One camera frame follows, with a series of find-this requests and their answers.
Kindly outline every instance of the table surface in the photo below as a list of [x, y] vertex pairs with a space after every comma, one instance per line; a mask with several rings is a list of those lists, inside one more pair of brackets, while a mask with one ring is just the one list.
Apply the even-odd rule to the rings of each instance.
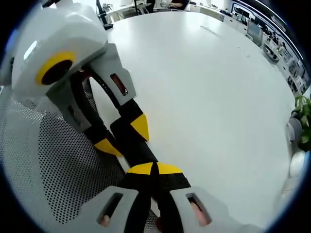
[[[294, 97], [258, 47], [200, 13], [162, 12], [118, 21], [108, 31], [148, 118], [149, 147], [228, 206], [265, 227], [287, 178], [285, 125]], [[91, 80], [106, 126], [119, 117]]]

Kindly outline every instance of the black cable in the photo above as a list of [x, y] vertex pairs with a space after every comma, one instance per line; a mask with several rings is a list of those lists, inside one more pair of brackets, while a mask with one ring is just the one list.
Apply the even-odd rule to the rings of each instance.
[[106, 20], [106, 18], [105, 18], [105, 16], [106, 16], [106, 11], [104, 11], [104, 10], [102, 9], [102, 6], [101, 6], [101, 3], [99, 2], [99, 0], [96, 0], [96, 6], [97, 6], [97, 8], [98, 8], [98, 11], [99, 11], [99, 14], [100, 14], [100, 18], [102, 19], [103, 24], [104, 24], [104, 25], [107, 24], [107, 20]]
[[106, 130], [104, 123], [97, 112], [92, 108], [89, 101], [86, 98], [85, 91], [83, 88], [84, 75], [81, 72], [76, 72], [70, 78], [70, 86], [74, 100], [76, 101], [80, 111], [88, 122], [96, 127], [103, 128]]
[[116, 98], [116, 96], [113, 94], [109, 86], [104, 82], [104, 80], [101, 79], [101, 77], [90, 67], [90, 66], [84, 66], [83, 70], [86, 71], [106, 92], [106, 94], [111, 99], [113, 105], [116, 109], [120, 108], [120, 104]]
[[46, 3], [42, 4], [42, 7], [45, 8], [45, 7], [49, 7], [51, 6], [53, 3], [57, 4], [60, 0], [49, 0], [47, 1]]
[[115, 14], [117, 14], [117, 15], [121, 16], [121, 17], [124, 19], [124, 16], [120, 15], [118, 12], [113, 11], [113, 13], [115, 13]]
[[134, 5], [135, 5], [136, 15], [138, 16], [138, 9], [137, 9], [137, 2], [136, 2], [136, 0], [134, 0]]

